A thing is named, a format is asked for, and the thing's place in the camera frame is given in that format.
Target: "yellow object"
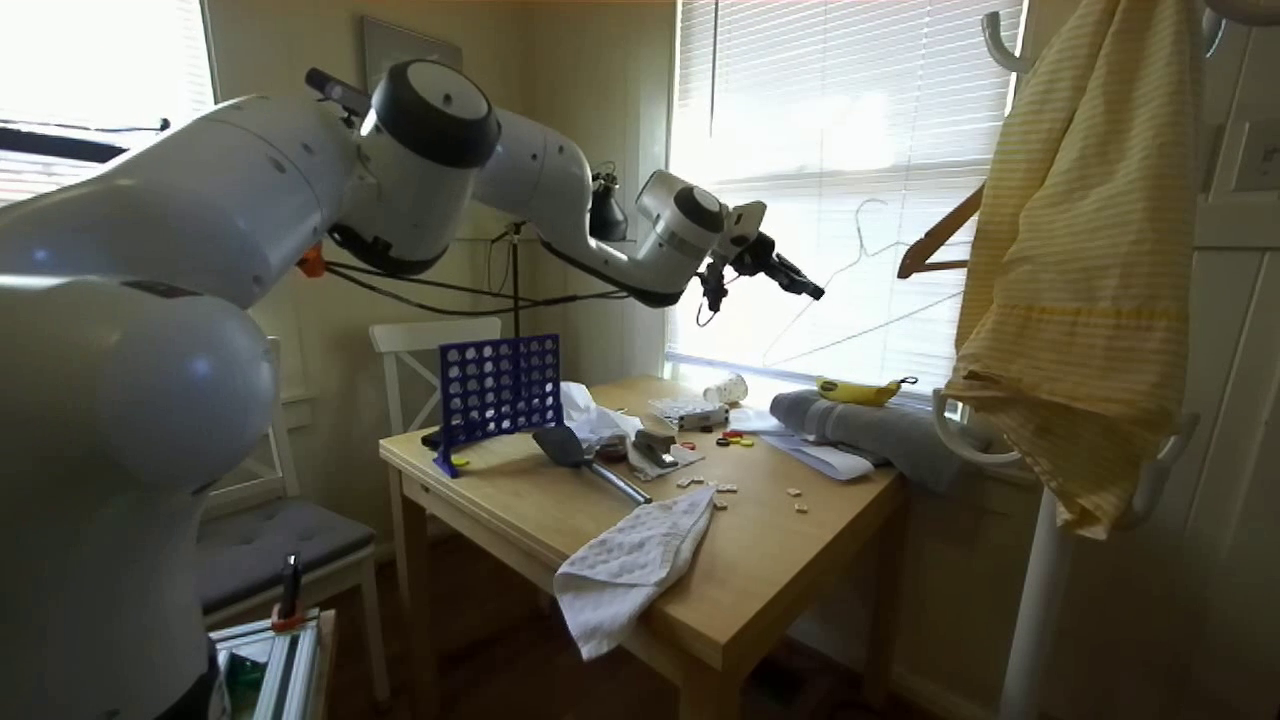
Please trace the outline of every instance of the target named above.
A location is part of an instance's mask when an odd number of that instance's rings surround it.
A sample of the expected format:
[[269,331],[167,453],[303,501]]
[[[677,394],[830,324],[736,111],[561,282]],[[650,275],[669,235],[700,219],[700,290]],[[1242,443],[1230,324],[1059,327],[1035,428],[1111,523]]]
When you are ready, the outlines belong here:
[[1090,0],[1023,71],[979,202],[949,398],[1110,535],[1190,353],[1199,3]]
[[915,385],[915,378],[899,378],[892,385],[844,385],[844,381],[820,381],[816,394],[831,406],[870,406],[884,408],[906,385]]

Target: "table top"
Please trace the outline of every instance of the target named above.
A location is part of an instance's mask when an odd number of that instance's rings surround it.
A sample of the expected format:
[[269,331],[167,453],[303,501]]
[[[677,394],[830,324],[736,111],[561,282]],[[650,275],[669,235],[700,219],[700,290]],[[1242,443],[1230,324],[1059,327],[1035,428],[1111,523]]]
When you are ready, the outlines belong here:
[[[593,398],[603,408],[650,416],[652,402],[677,398],[677,388],[630,381],[593,388]],[[899,491],[892,474],[835,483],[770,443],[715,450],[715,433],[685,433],[685,441],[697,443],[697,463],[635,483],[657,501],[679,491],[679,481],[734,483],[736,491],[721,491],[726,513],[712,518],[688,576],[652,606],[644,625],[712,668],[753,663],[792,625],[810,592],[879,532]],[[633,513],[633,501],[587,474],[546,460],[527,433],[464,450],[461,481],[437,467],[419,433],[387,438],[380,457],[540,557],[549,574]]]

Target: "floor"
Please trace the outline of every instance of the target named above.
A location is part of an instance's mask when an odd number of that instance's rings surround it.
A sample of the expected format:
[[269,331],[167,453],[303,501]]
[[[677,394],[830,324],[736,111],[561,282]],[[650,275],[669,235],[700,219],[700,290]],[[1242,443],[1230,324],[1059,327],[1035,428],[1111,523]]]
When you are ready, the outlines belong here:
[[[557,610],[461,535],[437,540],[442,576],[437,636],[449,720],[665,720],[677,693],[630,652],[586,663],[561,629]],[[394,567],[384,567],[384,634],[394,704],[373,704],[364,636],[354,601],[338,601],[338,660],[327,720],[407,720],[407,656]],[[744,697],[744,720],[928,720],[915,707],[870,714],[858,678],[802,643],[770,656]]]

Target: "window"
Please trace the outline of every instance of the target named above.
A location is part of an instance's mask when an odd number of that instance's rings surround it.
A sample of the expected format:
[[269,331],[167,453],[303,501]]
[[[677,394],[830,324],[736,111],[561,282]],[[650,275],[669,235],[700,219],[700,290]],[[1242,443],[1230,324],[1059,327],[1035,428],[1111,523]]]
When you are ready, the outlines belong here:
[[898,264],[996,154],[1013,78],[983,54],[983,11],[1020,26],[1020,0],[679,0],[674,167],[764,202],[764,231],[830,290],[811,304],[753,275],[704,327],[688,292],[669,321],[679,371],[949,381],[965,271]]
[[15,154],[20,135],[148,144],[213,106],[202,0],[0,0],[0,206],[102,159]]

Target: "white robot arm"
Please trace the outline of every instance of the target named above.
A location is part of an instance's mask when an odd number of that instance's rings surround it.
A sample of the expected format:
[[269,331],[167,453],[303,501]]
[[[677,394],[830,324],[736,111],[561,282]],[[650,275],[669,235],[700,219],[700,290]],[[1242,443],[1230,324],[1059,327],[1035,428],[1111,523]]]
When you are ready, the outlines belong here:
[[764,206],[726,209],[669,173],[642,192],[650,239],[593,239],[581,149],[498,111],[444,65],[396,65],[345,110],[234,100],[83,183],[0,209],[6,714],[166,716],[207,693],[202,488],[271,408],[246,309],[317,235],[384,271],[430,271],[480,202],[644,304],[677,304],[693,275],[712,299],[726,264],[820,295],[760,231]]

